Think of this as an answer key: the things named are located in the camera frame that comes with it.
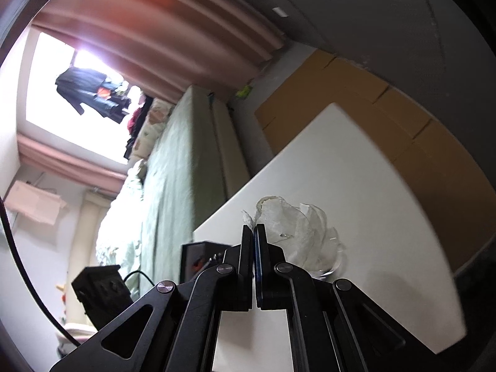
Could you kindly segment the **white wall switch plate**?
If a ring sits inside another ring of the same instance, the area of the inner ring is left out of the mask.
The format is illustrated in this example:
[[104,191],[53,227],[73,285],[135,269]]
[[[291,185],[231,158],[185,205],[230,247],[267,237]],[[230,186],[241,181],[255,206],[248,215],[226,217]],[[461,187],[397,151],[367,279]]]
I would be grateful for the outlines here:
[[287,18],[288,17],[288,14],[280,7],[274,7],[272,10],[275,14],[277,14],[281,18]]

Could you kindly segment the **pink curtain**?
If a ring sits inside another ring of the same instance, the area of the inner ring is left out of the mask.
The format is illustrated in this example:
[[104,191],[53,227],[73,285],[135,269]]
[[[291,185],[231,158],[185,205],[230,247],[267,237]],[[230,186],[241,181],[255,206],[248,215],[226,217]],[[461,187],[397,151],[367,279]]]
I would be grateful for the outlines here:
[[283,45],[243,0],[50,0],[30,27],[88,49],[169,103],[191,85],[228,96]]

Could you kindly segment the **white organza pouch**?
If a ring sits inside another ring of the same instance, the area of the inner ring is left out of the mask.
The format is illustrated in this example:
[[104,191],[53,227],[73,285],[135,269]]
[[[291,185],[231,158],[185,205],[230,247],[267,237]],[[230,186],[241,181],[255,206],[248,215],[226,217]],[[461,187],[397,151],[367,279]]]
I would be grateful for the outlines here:
[[338,274],[345,246],[326,213],[313,204],[293,206],[279,196],[261,198],[255,213],[243,212],[250,228],[262,224],[267,242],[283,249],[287,262],[325,281]]

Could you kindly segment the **floral pillow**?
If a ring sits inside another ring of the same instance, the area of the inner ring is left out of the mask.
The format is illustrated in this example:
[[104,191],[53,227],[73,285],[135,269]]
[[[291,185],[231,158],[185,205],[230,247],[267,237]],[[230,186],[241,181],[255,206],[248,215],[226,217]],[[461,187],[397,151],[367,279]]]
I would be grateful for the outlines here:
[[156,141],[161,137],[174,105],[155,98],[144,118],[144,123],[138,132],[130,151],[130,161],[146,160],[149,158]]

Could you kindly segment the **brown cardboard sheet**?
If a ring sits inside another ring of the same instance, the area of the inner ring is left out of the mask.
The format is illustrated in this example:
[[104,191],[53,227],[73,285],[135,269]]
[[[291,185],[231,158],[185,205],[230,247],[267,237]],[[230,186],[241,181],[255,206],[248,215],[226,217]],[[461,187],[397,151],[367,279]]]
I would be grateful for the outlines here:
[[495,189],[474,158],[414,100],[322,50],[299,65],[255,117],[277,154],[330,105],[343,109],[396,168],[451,268],[461,269],[495,234]]

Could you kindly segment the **dark hanging clothes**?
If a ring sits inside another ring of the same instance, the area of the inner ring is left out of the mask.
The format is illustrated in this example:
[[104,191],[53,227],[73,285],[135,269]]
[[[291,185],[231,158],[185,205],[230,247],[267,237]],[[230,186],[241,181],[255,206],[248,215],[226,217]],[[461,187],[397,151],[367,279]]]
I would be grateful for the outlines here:
[[56,78],[55,85],[80,115],[84,114],[83,104],[115,123],[129,114],[131,100],[124,94],[123,83],[113,82],[99,71],[71,66]]

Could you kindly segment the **green bed mattress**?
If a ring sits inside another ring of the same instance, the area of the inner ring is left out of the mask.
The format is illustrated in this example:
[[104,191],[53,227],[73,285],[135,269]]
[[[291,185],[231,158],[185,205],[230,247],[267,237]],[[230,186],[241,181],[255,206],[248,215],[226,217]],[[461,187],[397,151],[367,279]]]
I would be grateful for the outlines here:
[[250,175],[227,105],[202,87],[184,92],[147,160],[139,293],[179,281],[182,246]]

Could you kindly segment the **light green duvet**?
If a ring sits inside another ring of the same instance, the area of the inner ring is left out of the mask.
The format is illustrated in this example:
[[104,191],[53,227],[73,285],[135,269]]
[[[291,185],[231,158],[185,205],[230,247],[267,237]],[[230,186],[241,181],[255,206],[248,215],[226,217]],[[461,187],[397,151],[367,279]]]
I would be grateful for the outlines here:
[[124,278],[140,267],[143,187],[146,163],[138,160],[130,169],[121,191],[111,201],[96,239],[99,265],[119,265]]

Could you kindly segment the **pink wall box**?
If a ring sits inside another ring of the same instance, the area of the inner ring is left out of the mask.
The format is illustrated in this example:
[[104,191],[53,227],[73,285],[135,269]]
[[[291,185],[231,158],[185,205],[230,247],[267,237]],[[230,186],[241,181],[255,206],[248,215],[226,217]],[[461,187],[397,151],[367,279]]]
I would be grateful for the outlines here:
[[5,207],[37,223],[54,225],[66,202],[57,194],[16,180],[4,201]]

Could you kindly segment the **small green floor object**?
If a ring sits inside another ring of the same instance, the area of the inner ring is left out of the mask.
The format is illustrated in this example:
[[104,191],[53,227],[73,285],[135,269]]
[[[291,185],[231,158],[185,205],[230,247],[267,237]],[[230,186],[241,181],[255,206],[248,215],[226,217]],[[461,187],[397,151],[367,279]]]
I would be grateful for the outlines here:
[[243,86],[237,93],[235,94],[235,97],[239,99],[246,99],[249,97],[250,93],[252,91],[252,86],[251,85],[245,85]]

